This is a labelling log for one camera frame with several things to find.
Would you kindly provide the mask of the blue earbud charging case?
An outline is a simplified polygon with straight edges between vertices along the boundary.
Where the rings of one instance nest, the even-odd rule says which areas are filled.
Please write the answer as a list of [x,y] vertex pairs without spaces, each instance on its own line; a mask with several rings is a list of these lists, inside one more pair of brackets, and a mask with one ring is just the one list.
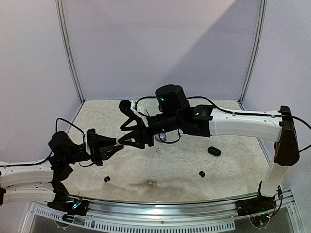
[[155,135],[155,140],[158,142],[166,142],[167,141],[167,136],[164,133],[157,134]]

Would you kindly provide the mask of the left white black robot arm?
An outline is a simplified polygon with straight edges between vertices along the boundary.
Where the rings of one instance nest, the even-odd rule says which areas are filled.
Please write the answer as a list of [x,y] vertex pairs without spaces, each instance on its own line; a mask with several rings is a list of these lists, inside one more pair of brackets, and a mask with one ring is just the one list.
[[43,201],[67,211],[76,203],[62,184],[73,172],[71,166],[84,161],[102,166],[103,161],[124,148],[115,138],[98,135],[94,129],[84,134],[82,144],[74,143],[67,133],[58,131],[48,145],[51,154],[42,161],[0,163],[1,204]]

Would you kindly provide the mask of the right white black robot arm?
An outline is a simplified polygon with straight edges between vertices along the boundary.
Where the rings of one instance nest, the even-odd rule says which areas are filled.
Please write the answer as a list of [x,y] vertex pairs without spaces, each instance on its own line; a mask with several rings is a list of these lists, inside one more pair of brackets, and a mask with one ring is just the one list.
[[288,167],[300,158],[293,116],[289,107],[278,111],[234,111],[222,109],[214,103],[191,107],[183,88],[169,84],[158,88],[155,97],[160,114],[149,116],[137,101],[123,100],[119,109],[128,120],[120,127],[128,133],[117,142],[143,149],[154,144],[154,136],[174,130],[199,137],[234,135],[267,139],[274,142],[275,155],[259,186],[259,195],[251,207],[261,212],[270,204]]

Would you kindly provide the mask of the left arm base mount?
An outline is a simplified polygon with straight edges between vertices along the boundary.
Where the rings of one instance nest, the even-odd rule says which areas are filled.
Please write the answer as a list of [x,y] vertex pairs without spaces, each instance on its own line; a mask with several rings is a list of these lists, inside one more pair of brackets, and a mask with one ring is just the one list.
[[57,195],[52,202],[48,202],[49,208],[66,212],[67,215],[86,216],[90,202],[80,198],[71,198],[68,195]]

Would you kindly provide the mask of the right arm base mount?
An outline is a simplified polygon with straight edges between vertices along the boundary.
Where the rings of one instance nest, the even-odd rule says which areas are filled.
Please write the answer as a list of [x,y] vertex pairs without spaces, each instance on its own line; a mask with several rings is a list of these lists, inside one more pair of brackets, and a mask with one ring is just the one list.
[[265,196],[260,192],[256,197],[235,202],[238,216],[247,216],[276,208],[275,195]]

